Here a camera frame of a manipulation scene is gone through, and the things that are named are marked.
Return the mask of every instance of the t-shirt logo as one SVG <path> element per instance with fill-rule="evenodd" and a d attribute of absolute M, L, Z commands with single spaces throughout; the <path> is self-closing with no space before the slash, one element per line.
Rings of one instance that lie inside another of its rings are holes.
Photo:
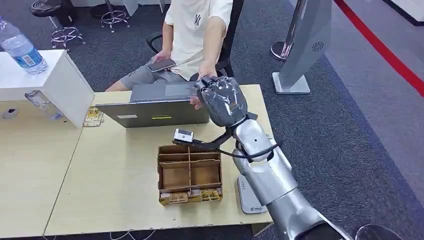
<path fill-rule="evenodd" d="M 196 14 L 196 17 L 194 18 L 194 26 L 197 28 L 199 26 L 200 23 L 200 14 Z"/>

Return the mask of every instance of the gray robotic hand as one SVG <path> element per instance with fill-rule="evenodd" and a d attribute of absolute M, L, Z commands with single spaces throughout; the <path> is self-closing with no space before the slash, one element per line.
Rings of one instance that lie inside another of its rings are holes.
<path fill-rule="evenodd" d="M 199 100 L 207 108 L 210 119 L 216 125 L 231 127 L 245 119 L 248 104 L 233 77 L 204 76 L 195 86 Z"/>

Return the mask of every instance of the plastic bottle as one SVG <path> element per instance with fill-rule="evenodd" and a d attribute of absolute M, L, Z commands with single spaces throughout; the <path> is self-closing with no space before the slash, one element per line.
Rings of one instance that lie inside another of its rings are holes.
<path fill-rule="evenodd" d="M 0 16 L 0 46 L 29 74 L 39 74 L 49 66 L 33 44 Z"/>
<path fill-rule="evenodd" d="M 41 91 L 29 91 L 25 93 L 25 98 L 28 99 L 34 106 L 43 110 L 47 117 L 51 120 L 58 120 L 64 114 L 47 99 Z"/>

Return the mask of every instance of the red stripe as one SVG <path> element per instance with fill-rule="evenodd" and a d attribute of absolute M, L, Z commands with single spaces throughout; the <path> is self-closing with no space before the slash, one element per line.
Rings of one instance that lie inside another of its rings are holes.
<path fill-rule="evenodd" d="M 411 71 L 384 43 L 365 25 L 361 19 L 352 11 L 344 0 L 334 0 L 346 17 L 366 38 L 366 40 L 377 50 L 378 53 L 400 74 L 418 93 L 424 97 L 424 82 Z"/>

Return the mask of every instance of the robotic arm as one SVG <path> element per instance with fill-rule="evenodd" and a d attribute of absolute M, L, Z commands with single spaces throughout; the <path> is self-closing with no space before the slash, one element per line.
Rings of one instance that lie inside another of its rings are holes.
<path fill-rule="evenodd" d="M 313 208 L 298 189 L 291 174 L 292 166 L 272 137 L 265 134 L 248 112 L 248 105 L 234 78 L 203 77 L 195 84 L 197 96 L 208 109 L 211 120 L 225 133 L 212 142 L 194 139 L 194 133 L 177 129 L 175 144 L 218 150 L 232 156 L 261 205 L 289 240 L 351 240 Z M 236 139 L 232 153 L 219 149 L 230 137 Z"/>

